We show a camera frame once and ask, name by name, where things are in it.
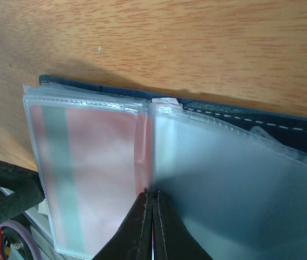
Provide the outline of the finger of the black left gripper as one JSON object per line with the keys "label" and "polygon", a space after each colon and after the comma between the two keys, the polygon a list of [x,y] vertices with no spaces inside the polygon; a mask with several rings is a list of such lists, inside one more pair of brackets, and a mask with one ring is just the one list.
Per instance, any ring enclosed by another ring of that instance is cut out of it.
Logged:
{"label": "finger of the black left gripper", "polygon": [[0,161],[0,224],[15,218],[44,199],[36,171]]}

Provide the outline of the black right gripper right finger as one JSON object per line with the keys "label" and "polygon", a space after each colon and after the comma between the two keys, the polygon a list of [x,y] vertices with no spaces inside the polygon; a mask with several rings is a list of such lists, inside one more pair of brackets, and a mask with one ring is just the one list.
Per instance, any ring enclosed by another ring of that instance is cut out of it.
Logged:
{"label": "black right gripper right finger", "polygon": [[210,259],[161,192],[153,197],[153,248],[155,259]]}

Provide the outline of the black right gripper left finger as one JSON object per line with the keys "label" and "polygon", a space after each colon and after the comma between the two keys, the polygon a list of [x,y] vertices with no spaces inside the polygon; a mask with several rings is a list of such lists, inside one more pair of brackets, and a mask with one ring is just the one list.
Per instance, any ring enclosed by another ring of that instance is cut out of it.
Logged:
{"label": "black right gripper left finger", "polygon": [[152,259],[152,194],[141,192],[115,235],[93,259]]}

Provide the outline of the dark blue card holder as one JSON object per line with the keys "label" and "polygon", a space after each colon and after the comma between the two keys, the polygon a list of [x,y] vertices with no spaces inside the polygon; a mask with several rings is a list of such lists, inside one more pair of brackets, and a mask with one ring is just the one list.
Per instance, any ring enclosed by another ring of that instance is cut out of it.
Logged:
{"label": "dark blue card holder", "polygon": [[23,103],[35,159],[31,105],[145,113],[143,191],[167,194],[212,258],[307,259],[307,119],[46,77]]}

